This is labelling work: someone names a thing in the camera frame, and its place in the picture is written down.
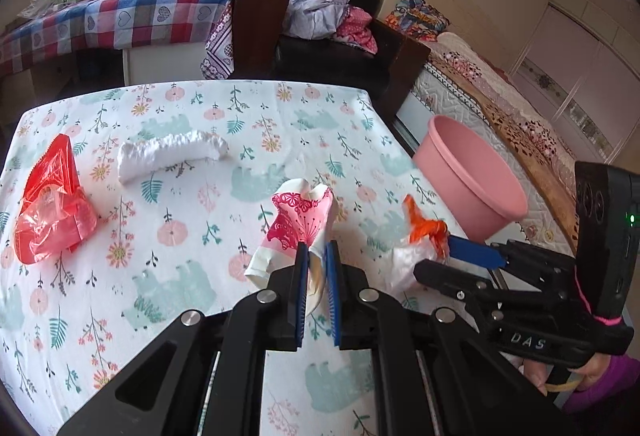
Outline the person's right hand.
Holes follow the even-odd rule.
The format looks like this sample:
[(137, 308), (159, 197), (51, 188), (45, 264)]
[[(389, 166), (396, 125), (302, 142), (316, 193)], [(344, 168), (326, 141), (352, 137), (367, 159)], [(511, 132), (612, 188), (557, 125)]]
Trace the person's right hand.
[(600, 378), (608, 370), (611, 360), (610, 355), (595, 354), (584, 366), (577, 369), (567, 369), (562, 366), (551, 367), (543, 362), (524, 359), (521, 371), (543, 395), (549, 393), (547, 381), (555, 369), (559, 369), (561, 375), (568, 378), (573, 390), (583, 392), (600, 381)]

